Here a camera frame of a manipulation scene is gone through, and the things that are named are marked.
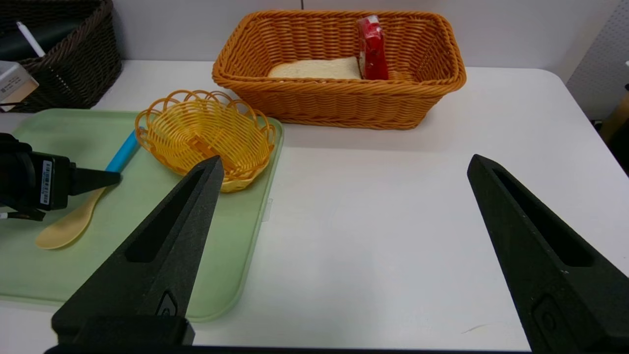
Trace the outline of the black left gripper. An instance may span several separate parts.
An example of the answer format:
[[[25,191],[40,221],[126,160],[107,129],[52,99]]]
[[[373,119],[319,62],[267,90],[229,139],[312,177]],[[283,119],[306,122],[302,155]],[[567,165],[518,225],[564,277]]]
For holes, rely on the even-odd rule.
[[[33,151],[11,134],[0,137],[1,219],[41,221],[65,209],[69,196],[119,184],[120,172],[77,168],[69,158]]]

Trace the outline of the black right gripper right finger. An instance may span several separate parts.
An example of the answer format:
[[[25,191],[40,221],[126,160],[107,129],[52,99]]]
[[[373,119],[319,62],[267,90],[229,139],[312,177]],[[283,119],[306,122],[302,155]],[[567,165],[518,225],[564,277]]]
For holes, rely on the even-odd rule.
[[[627,276],[501,164],[467,177],[532,352],[626,354]]]

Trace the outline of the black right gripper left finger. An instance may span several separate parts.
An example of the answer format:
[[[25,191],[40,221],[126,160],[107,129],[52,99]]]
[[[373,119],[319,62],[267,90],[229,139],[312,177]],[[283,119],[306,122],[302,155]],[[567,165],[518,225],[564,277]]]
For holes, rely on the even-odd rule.
[[[54,313],[59,348],[189,346],[186,320],[223,182],[218,156],[183,177]]]

